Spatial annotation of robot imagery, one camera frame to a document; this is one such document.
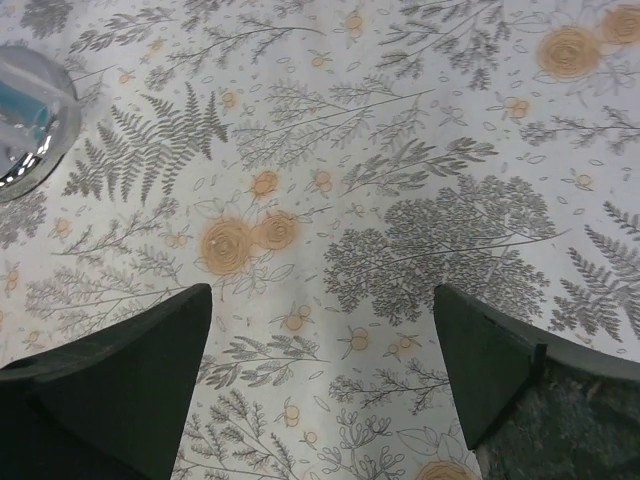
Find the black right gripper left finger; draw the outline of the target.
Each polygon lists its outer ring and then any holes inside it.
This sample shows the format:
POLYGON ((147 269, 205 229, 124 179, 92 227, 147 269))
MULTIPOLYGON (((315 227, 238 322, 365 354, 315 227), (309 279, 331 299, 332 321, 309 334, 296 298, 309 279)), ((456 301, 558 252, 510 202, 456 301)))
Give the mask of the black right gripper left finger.
POLYGON ((1 369, 4 479, 168 479, 207 342, 196 284, 1 369))

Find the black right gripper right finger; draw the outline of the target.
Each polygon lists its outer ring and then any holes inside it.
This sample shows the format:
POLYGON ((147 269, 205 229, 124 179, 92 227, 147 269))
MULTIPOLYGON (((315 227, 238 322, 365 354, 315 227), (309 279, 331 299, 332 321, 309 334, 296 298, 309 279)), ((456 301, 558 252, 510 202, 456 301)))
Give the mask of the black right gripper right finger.
POLYGON ((466 445, 476 449, 553 366, 622 391, 639 405, 639 364, 579 345, 510 317, 448 284, 433 315, 466 445))

